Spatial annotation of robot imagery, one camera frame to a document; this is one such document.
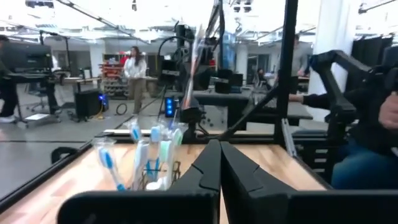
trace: gray floor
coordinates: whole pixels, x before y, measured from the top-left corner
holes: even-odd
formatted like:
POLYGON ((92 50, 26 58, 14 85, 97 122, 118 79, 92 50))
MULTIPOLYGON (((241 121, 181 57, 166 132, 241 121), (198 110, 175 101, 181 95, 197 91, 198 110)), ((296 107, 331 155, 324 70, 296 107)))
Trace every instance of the gray floor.
MULTIPOLYGON (((18 86, 19 100, 22 105, 24 116, 32 114, 26 106, 39 102, 35 96, 30 96, 24 91, 25 86, 18 86)), ((62 105, 66 101, 73 100, 71 86, 57 86, 56 97, 62 105)), ((146 98, 144 105, 152 99, 146 98)), ((140 117, 139 121, 143 129, 151 127, 156 121, 160 101, 148 106, 140 117)), ((109 110, 104 114, 104 120, 90 120, 88 122, 75 123, 70 121, 67 112, 61 114, 61 123, 46 124, 33 128, 23 129, 15 124, 0 124, 0 198, 9 194, 31 178, 39 175, 50 167, 50 153, 59 146, 79 148, 85 141, 89 141, 96 134, 105 129, 114 129, 116 126, 130 117, 134 103, 125 101, 110 101, 109 110), (128 111, 125 115, 116 116, 116 107, 120 103, 126 103, 128 111), (44 143, 43 141, 58 141, 58 143, 44 143)), ((204 124, 207 130, 224 130, 226 117, 224 108, 214 106, 205 107, 210 122, 204 124)), ((324 123, 315 121, 301 121, 300 127, 291 127, 292 131, 297 129, 325 129, 324 123)), ((249 123, 248 131, 258 131, 272 134, 274 126, 271 124, 249 123)))

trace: person's hand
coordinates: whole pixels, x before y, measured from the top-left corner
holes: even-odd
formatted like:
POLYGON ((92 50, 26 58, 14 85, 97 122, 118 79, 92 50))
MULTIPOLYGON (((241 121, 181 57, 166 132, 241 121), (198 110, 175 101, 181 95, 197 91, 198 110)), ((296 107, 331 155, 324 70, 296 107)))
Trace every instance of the person's hand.
POLYGON ((380 107, 379 122, 386 129, 398 129, 398 95, 392 92, 380 107))
POLYGON ((297 72, 297 75, 298 75, 298 76, 304 76, 304 71, 300 69, 300 70, 297 72))
POLYGON ((289 94, 289 102, 303 103, 303 96, 296 94, 289 94))

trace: long dark hair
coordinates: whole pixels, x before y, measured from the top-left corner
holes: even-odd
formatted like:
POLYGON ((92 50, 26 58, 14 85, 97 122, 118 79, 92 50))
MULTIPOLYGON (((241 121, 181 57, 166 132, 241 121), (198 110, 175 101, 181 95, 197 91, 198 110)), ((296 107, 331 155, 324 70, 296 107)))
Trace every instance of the long dark hair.
POLYGON ((131 49, 134 49, 136 51, 136 62, 134 63, 135 66, 138 66, 138 63, 141 61, 142 59, 142 54, 139 51, 139 48, 137 46, 132 46, 131 49))

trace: khaki pants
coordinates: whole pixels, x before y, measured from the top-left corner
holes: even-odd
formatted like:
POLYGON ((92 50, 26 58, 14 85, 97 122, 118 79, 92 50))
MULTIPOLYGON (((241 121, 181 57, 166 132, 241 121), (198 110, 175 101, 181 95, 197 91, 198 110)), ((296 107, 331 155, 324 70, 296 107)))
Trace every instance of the khaki pants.
POLYGON ((141 110, 145 84, 144 78, 129 79, 129 100, 134 100, 134 114, 138 114, 141 110))

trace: ceiling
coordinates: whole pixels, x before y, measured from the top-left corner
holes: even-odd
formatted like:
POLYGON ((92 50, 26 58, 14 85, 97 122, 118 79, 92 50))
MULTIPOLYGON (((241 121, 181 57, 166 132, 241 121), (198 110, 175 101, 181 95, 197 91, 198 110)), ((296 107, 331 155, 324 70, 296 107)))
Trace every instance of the ceiling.
MULTIPOLYGON (((224 7, 226 26, 239 28, 238 40, 269 42, 280 38, 282 29, 277 28, 283 24, 285 1, 229 1, 231 5, 224 7)), ((214 2, 215 0, 201 0, 200 3, 187 0, 13 0, 0 7, 0 33, 36 39, 38 29, 42 29, 83 40, 132 35, 143 41, 156 40, 173 35, 172 30, 177 21, 191 27, 199 24, 206 27, 214 2), (16 29, 16 25, 34 28, 35 31, 16 29), (116 26, 119 27, 118 31, 112 29, 116 26)), ((363 1, 365 6, 379 2, 383 1, 363 1)), ((297 32, 309 30, 308 36, 315 35, 319 7, 320 0, 299 1, 297 32)), ((398 1, 395 1, 360 15, 357 33, 398 32, 397 8, 398 1)))

